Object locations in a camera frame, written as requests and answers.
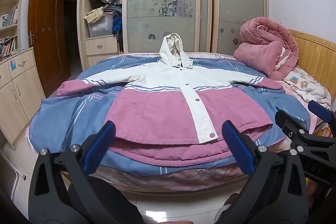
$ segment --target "storage box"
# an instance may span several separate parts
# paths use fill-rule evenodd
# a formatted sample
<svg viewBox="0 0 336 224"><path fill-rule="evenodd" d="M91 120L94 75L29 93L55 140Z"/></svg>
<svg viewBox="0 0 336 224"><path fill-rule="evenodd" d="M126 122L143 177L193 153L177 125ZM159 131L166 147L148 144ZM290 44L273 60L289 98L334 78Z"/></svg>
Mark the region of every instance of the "storage box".
<svg viewBox="0 0 336 224"><path fill-rule="evenodd" d="M104 14L103 17L95 23L88 23L90 37L99 37L102 35L111 35L113 28L113 15Z"/></svg>

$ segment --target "yellow cloth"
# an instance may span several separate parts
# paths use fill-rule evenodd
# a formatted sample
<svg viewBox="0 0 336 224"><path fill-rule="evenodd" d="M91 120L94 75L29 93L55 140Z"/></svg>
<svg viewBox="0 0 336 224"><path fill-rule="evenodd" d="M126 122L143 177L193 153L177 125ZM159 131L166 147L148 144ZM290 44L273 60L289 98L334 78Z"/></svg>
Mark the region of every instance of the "yellow cloth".
<svg viewBox="0 0 336 224"><path fill-rule="evenodd" d="M98 20L100 20L104 15L104 9L108 5L105 5L104 7L100 7L97 9L92 10L91 12L87 13L84 19L86 19L87 23L95 23Z"/></svg>

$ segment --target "hood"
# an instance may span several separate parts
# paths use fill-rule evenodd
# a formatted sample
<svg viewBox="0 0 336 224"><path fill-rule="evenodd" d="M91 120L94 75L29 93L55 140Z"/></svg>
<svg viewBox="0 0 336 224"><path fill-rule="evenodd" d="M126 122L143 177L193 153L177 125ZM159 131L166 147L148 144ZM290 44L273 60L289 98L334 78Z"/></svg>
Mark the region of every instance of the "hood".
<svg viewBox="0 0 336 224"><path fill-rule="evenodd" d="M171 33L163 38L160 62L177 68L193 68L193 61L183 51L182 40L177 33Z"/></svg>

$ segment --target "pink comforter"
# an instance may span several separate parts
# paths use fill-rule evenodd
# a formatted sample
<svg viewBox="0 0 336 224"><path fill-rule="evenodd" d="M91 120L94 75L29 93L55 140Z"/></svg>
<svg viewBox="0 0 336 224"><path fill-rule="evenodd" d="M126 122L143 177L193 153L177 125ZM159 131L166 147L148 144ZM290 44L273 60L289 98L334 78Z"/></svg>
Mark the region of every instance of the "pink comforter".
<svg viewBox="0 0 336 224"><path fill-rule="evenodd" d="M299 48L289 30L266 17L245 22L240 40L234 57L273 80L283 80L299 58Z"/></svg>

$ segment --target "door handle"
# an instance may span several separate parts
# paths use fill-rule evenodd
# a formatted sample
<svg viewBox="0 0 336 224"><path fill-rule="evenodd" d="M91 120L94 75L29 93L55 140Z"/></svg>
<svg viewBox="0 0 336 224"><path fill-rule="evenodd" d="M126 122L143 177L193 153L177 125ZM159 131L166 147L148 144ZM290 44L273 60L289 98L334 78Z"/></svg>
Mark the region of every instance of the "door handle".
<svg viewBox="0 0 336 224"><path fill-rule="evenodd" d="M34 36L37 36L37 34L32 34L32 32L31 31L29 31L29 34L30 34L30 43L31 43L31 45L34 45L34 39L33 39L33 37Z"/></svg>
<svg viewBox="0 0 336 224"><path fill-rule="evenodd" d="M21 97L21 93L20 93L20 90L19 90L19 88L17 87L17 85L16 85L16 88L17 88L17 91L19 92L19 96Z"/></svg>
<svg viewBox="0 0 336 224"><path fill-rule="evenodd" d="M19 67L23 67L25 65L26 61L22 61L20 64L18 64Z"/></svg>
<svg viewBox="0 0 336 224"><path fill-rule="evenodd" d="M16 94L15 94L14 89L12 89L12 92L13 92L13 94L14 94L15 100L17 100L17 97L16 97Z"/></svg>

